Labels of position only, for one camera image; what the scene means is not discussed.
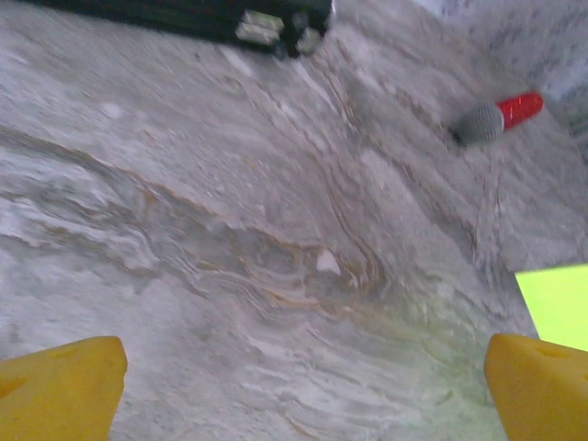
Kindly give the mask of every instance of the wavy stone pattern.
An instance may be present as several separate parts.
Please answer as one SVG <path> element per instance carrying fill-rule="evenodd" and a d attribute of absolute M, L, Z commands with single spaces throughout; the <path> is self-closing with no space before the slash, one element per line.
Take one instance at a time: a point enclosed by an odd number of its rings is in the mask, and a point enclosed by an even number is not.
<path fill-rule="evenodd" d="M 341 11 L 277 63 L 3 3 L 0 356 L 119 335 L 111 441 L 504 439 L 483 354 L 534 334 L 513 271 L 588 258 L 580 153 L 548 112 L 457 151 L 524 83 Z"/>
<path fill-rule="evenodd" d="M 571 125 L 588 161 L 586 0 L 414 0 L 520 72 Z"/>

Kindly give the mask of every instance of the yellow object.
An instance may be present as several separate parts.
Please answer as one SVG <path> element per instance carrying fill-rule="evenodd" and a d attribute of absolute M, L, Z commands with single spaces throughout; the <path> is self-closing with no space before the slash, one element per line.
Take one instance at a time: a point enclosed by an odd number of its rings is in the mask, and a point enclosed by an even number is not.
<path fill-rule="evenodd" d="M 516 281 L 541 340 L 588 351 L 588 265 L 517 273 Z"/>
<path fill-rule="evenodd" d="M 127 358 L 94 337 L 0 363 L 2 441 L 106 441 Z"/>
<path fill-rule="evenodd" d="M 588 439 L 588 352 L 496 334 L 484 373 L 509 441 Z"/>

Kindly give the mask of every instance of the lime green card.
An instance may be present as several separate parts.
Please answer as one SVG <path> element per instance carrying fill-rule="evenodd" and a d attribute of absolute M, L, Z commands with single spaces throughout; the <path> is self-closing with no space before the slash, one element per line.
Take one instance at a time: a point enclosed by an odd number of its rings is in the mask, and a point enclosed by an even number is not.
<path fill-rule="evenodd" d="M 588 351 L 588 264 L 516 273 L 539 338 Z"/>

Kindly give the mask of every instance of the gray marble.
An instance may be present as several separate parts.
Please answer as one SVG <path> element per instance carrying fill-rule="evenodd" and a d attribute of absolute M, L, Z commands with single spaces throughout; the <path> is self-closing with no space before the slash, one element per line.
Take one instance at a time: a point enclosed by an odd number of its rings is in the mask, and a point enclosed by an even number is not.
<path fill-rule="evenodd" d="M 525 82 L 408 2 L 276 62 L 0 9 L 0 357 L 119 335 L 111 441 L 503 440 L 482 362 L 513 272 L 588 260 L 586 169 Z"/>
<path fill-rule="evenodd" d="M 588 160 L 588 1 L 415 2 L 541 90 Z"/>

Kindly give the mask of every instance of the black case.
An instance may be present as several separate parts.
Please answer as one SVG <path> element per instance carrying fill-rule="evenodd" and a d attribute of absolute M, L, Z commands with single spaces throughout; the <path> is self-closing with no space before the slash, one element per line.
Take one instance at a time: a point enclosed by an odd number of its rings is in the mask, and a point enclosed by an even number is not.
<path fill-rule="evenodd" d="M 279 58 L 313 53 L 334 0 L 24 0 L 74 13 L 238 43 Z"/>

